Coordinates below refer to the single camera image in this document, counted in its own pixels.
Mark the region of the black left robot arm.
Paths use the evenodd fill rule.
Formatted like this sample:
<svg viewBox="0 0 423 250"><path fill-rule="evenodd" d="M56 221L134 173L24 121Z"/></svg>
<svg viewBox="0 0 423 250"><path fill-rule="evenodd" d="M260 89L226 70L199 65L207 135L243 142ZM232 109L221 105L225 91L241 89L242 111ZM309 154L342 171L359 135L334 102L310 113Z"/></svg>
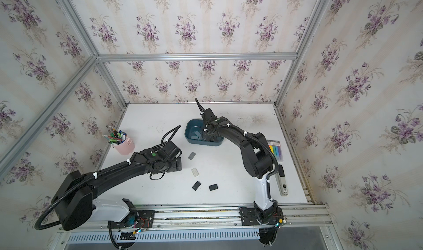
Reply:
<svg viewBox="0 0 423 250"><path fill-rule="evenodd" d="M179 126L167 132L160 144L135 152L132 156L103 170L68 174L48 206L35 221L35 230L60 225L66 231L74 230L87 221L108 221L126 228L140 219L139 213L127 198L101 200L106 191L141 175L160 180L165 174L182 170L181 149L172 141Z"/></svg>

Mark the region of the grey-blue eraser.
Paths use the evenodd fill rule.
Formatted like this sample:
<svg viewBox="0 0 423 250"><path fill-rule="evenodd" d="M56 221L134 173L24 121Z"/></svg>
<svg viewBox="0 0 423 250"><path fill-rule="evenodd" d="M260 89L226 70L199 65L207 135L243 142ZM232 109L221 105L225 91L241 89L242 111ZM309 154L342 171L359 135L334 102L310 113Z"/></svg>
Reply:
<svg viewBox="0 0 423 250"><path fill-rule="evenodd" d="M202 133L199 131L194 131L193 135L191 136L192 140L202 140Z"/></svg>

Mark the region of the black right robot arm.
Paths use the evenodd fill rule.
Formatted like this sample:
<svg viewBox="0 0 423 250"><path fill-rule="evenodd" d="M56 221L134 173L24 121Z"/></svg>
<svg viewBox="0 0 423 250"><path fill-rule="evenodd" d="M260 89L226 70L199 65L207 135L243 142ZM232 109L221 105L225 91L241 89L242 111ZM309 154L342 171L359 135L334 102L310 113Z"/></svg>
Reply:
<svg viewBox="0 0 423 250"><path fill-rule="evenodd" d="M253 202L257 221L269 223L279 216L278 202L272 198L270 188L270 177L279 172L279 164L267 139L262 133L253 134L239 128L226 117L217 117L210 108L205 109L197 99L195 101L203 120L202 138L207 142L225 138L240 149L245 170L257 180Z"/></svg>

